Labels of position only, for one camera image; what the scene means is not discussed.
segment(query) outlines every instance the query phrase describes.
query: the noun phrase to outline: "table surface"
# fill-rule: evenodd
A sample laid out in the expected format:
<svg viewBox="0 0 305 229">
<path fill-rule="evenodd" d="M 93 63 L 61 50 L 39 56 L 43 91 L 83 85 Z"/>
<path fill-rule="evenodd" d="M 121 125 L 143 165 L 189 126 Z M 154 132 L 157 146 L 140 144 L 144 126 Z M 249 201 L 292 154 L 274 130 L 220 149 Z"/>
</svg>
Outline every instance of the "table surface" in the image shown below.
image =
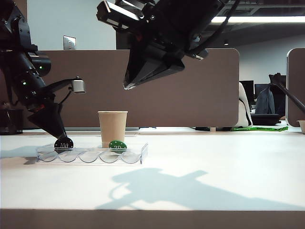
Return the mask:
<svg viewBox="0 0 305 229">
<path fill-rule="evenodd" d="M 101 141 L 99 132 L 68 135 L 76 146 Z M 1 136 L 1 208 L 305 210 L 300 128 L 147 128 L 125 138 L 149 144 L 142 165 L 32 163 L 36 148 L 55 140 L 42 131 Z"/>
</svg>

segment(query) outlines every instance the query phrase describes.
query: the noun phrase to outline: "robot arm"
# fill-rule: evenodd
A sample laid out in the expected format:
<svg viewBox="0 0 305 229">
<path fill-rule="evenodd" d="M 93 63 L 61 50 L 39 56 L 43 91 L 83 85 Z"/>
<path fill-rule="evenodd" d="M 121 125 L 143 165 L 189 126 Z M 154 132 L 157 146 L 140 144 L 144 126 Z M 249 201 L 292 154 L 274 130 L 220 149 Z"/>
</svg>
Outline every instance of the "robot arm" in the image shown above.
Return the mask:
<svg viewBox="0 0 305 229">
<path fill-rule="evenodd" d="M 205 49 L 224 29 L 240 0 L 236 0 L 226 21 L 210 38 L 201 33 L 228 0 L 116 0 L 102 1 L 98 20 L 119 33 L 130 33 L 131 50 L 124 79 L 125 89 L 182 71 L 181 59 L 188 55 L 202 60 Z"/>
<path fill-rule="evenodd" d="M 73 147 L 61 120 L 62 103 L 54 102 L 54 92 L 71 84 L 71 91 L 84 93 L 83 81 L 74 78 L 45 85 L 42 77 L 51 62 L 31 43 L 29 26 L 12 0 L 0 3 L 0 68 L 10 102 L 13 88 L 18 101 L 33 112 L 28 119 L 58 139 L 55 147 Z"/>
</svg>

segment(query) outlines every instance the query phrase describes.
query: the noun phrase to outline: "ceiling light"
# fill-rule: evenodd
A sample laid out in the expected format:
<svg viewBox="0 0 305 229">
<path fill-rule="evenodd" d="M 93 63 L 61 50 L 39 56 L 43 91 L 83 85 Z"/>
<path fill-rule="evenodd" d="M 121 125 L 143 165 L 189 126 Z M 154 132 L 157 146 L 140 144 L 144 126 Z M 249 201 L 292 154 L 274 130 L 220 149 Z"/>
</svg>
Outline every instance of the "ceiling light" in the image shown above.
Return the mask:
<svg viewBox="0 0 305 229">
<path fill-rule="evenodd" d="M 214 17 L 212 23 L 222 23 L 226 17 Z M 296 17 L 230 17 L 229 23 L 305 23 L 305 16 Z"/>
</svg>

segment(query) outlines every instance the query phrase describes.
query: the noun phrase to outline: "gray wall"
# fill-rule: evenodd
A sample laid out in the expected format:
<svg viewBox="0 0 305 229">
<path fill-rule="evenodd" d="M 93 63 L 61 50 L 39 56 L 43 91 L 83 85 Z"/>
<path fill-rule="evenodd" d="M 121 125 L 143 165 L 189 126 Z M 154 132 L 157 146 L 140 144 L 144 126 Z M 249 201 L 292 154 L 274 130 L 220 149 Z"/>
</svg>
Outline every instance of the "gray wall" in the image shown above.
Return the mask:
<svg viewBox="0 0 305 229">
<path fill-rule="evenodd" d="M 305 47 L 305 35 L 236 47 L 240 53 L 240 80 L 269 83 L 269 74 L 286 75 L 287 53 Z"/>
<path fill-rule="evenodd" d="M 95 16 L 101 1 L 28 0 L 32 43 L 39 50 L 62 50 L 62 37 L 68 35 L 76 37 L 79 50 L 116 49 L 114 29 Z"/>
</svg>

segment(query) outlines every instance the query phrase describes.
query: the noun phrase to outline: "white paper cup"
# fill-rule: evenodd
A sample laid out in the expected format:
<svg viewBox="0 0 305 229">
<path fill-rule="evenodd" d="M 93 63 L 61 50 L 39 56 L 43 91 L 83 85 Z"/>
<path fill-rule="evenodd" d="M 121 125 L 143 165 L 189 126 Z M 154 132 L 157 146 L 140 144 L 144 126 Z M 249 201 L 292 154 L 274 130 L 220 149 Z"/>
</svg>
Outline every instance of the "white paper cup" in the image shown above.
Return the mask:
<svg viewBox="0 0 305 229">
<path fill-rule="evenodd" d="M 124 142 L 127 111 L 98 111 L 102 147 L 109 148 L 113 140 Z"/>
<path fill-rule="evenodd" d="M 297 120 L 299 122 L 302 133 L 305 135 L 305 120 Z"/>
</svg>

